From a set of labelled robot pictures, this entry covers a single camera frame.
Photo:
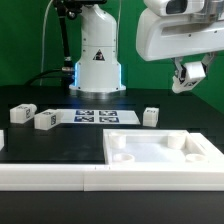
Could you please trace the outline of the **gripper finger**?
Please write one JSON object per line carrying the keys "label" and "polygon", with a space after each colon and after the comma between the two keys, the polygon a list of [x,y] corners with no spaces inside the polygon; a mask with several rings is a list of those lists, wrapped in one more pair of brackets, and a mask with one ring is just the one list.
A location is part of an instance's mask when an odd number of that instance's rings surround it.
{"label": "gripper finger", "polygon": [[184,80],[186,77],[186,68],[181,64],[182,57],[175,57],[172,61],[175,66],[175,76],[179,80]]}
{"label": "gripper finger", "polygon": [[206,53],[205,56],[203,57],[201,63],[205,73],[208,73],[209,68],[211,64],[213,63],[215,57],[216,57],[215,52]]}

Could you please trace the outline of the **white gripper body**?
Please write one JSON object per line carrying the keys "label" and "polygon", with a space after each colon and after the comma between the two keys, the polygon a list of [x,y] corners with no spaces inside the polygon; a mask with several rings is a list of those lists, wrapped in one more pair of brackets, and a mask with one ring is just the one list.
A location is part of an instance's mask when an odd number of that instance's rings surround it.
{"label": "white gripper body", "polygon": [[138,22],[136,50],[145,61],[224,50],[224,15],[214,23],[192,23],[189,15],[160,17],[145,9]]}

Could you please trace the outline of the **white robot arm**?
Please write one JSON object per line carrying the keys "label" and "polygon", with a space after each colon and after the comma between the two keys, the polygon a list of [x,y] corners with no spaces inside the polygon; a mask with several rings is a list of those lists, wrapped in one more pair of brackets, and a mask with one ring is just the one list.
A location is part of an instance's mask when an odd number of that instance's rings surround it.
{"label": "white robot arm", "polygon": [[[170,59],[172,90],[192,90],[224,50],[224,0],[143,0],[136,50],[146,61]],[[82,8],[82,54],[75,64],[73,94],[104,97],[126,90],[117,61],[117,24],[98,5]]]}

